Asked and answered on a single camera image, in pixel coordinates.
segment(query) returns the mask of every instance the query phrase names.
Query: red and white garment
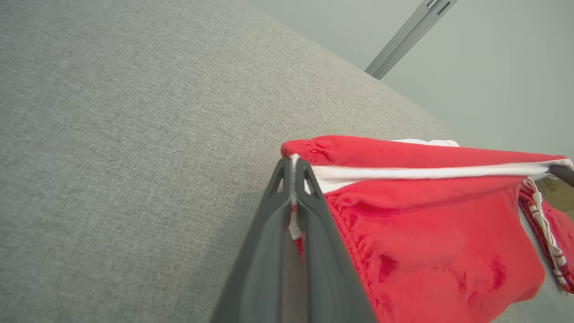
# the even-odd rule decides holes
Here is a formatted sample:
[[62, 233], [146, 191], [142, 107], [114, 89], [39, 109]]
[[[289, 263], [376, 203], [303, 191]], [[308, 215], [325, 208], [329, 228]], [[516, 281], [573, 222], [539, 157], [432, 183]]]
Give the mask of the red and white garment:
[[[343, 136], [289, 141], [281, 153], [311, 164], [379, 322], [488, 322], [534, 297], [544, 268], [519, 203], [574, 291], [574, 224], [526, 179], [574, 170], [563, 156]], [[294, 217], [289, 230], [302, 254]]]

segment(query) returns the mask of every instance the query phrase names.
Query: white drawstring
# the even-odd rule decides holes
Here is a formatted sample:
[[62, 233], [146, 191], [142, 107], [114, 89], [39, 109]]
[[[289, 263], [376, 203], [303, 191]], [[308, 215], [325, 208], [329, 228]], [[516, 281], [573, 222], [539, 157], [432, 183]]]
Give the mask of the white drawstring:
[[528, 190], [532, 191], [532, 199], [534, 200], [535, 205], [530, 207], [530, 214], [532, 217], [538, 222], [540, 228], [542, 229], [542, 234], [546, 239], [546, 245], [548, 247], [548, 251], [550, 252], [550, 258], [552, 258], [552, 264], [554, 265], [554, 274], [556, 278], [561, 284], [566, 284], [566, 280], [564, 279], [564, 273], [560, 270], [560, 266], [566, 264], [566, 258], [562, 253], [562, 249], [558, 247], [556, 244], [556, 238], [552, 234], [550, 229], [550, 223], [544, 216], [544, 211], [542, 210], [542, 194], [538, 191], [538, 187], [534, 184], [534, 181], [530, 178], [526, 178], [522, 182], [523, 187], [527, 188]]

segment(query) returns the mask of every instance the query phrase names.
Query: gray textured surface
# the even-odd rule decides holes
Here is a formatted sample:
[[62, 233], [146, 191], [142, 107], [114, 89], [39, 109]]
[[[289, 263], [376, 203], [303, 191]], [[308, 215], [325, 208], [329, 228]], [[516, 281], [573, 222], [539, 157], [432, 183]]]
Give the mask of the gray textured surface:
[[2, 322], [207, 321], [283, 141], [452, 137], [221, 1], [3, 1], [0, 30]]

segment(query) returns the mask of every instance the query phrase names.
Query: folded red clothing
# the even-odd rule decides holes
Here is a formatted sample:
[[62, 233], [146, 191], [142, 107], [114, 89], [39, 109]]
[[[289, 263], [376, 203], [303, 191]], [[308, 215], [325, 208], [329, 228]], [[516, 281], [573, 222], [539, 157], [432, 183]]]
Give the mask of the folded red clothing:
[[[553, 164], [574, 170], [563, 156], [343, 136], [289, 141], [281, 153], [312, 165], [379, 322], [488, 322], [534, 297], [544, 269], [519, 199], [573, 292], [574, 224], [523, 184]], [[302, 253], [294, 217], [290, 231]]]

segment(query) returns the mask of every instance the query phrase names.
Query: gray wall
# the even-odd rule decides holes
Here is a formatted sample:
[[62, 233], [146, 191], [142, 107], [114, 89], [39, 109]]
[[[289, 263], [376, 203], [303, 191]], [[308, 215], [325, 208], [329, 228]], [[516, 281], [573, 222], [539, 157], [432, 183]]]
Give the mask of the gray wall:
[[237, 0], [364, 70], [422, 0]]
[[574, 158], [574, 1], [461, 0], [382, 79], [485, 148]]

